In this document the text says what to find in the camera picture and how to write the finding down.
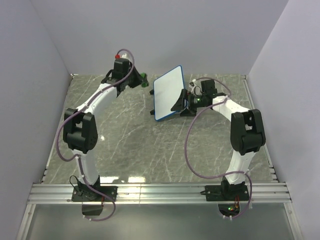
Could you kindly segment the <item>green whiteboard eraser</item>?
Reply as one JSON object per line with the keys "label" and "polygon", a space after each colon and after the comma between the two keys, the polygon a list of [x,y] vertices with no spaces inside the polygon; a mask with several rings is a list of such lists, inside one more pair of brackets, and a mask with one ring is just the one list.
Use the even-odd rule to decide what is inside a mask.
{"label": "green whiteboard eraser", "polygon": [[149,86],[148,75],[145,72],[142,72],[140,76],[141,76],[141,87],[142,88],[148,87]]}

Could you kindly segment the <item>blue framed whiteboard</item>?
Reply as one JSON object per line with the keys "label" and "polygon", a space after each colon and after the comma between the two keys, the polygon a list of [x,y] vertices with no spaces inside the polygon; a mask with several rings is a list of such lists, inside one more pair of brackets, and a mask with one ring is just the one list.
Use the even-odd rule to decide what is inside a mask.
{"label": "blue framed whiteboard", "polygon": [[171,108],[185,88],[183,68],[176,66],[153,82],[154,119],[159,122],[176,114]]}

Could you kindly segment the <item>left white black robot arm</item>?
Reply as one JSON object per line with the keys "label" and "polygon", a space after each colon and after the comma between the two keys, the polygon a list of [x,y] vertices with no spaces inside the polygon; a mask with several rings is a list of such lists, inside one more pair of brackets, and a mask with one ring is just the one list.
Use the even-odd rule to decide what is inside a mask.
{"label": "left white black robot arm", "polygon": [[148,85],[147,75],[137,71],[134,61],[117,55],[113,69],[106,74],[97,90],[77,108],[65,111],[62,138],[77,165],[77,186],[74,188],[76,196],[85,198],[88,202],[105,196],[93,153],[99,138],[96,115],[127,87]]}

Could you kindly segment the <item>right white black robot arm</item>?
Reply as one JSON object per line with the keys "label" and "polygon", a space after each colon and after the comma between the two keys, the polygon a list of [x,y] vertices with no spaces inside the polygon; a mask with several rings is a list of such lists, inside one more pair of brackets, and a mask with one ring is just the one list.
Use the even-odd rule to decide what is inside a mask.
{"label": "right white black robot arm", "polygon": [[262,114],[258,109],[249,109],[231,100],[231,90],[218,92],[217,79],[198,78],[200,94],[196,94],[196,81],[190,82],[190,90],[182,89],[171,111],[182,117],[193,117],[195,120],[205,111],[211,109],[230,122],[230,143],[232,157],[226,173],[219,175],[222,179],[217,190],[206,188],[204,194],[225,201],[249,200],[251,191],[245,180],[247,171],[256,153],[266,143]]}

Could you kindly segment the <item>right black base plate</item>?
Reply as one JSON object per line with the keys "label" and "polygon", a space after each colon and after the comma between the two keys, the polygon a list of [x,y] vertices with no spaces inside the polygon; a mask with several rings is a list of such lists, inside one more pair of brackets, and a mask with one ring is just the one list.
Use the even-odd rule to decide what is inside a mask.
{"label": "right black base plate", "polygon": [[206,185],[200,194],[205,196],[207,202],[235,201],[236,199],[248,201],[250,198],[245,184]]}

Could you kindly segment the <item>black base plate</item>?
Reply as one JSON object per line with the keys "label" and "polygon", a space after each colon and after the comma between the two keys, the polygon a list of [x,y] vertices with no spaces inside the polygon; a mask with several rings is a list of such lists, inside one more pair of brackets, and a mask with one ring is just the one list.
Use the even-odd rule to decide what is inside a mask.
{"label": "black base plate", "polygon": [[207,202],[235,201],[236,199],[248,201],[250,198],[245,184],[206,185],[200,194],[205,196]]}
{"label": "black base plate", "polygon": [[100,186],[97,191],[108,196],[100,195],[99,193],[90,190],[86,185],[83,188],[75,186],[72,192],[72,202],[110,202],[116,201],[117,198],[117,186]]}

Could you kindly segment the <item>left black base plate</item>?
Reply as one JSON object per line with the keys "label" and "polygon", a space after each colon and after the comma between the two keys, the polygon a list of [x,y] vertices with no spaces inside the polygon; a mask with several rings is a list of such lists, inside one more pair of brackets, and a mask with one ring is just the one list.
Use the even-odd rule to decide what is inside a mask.
{"label": "left black base plate", "polygon": [[100,195],[99,193],[90,190],[86,185],[83,188],[75,186],[72,192],[72,202],[110,202],[116,201],[117,198],[117,186],[100,186],[97,191],[108,196]]}

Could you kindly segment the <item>aluminium mounting rail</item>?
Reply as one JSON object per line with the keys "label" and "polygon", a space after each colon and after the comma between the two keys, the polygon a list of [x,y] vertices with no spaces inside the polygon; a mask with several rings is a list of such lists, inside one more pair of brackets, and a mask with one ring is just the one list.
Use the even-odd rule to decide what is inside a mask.
{"label": "aluminium mounting rail", "polygon": [[[215,204],[201,195],[207,184],[196,183],[124,183],[119,184],[115,203],[117,205],[170,205]],[[34,184],[28,204],[84,204],[99,205],[98,201],[76,202],[72,200],[73,187],[68,184]],[[292,201],[285,183],[267,182],[252,185],[253,204],[290,203]]]}

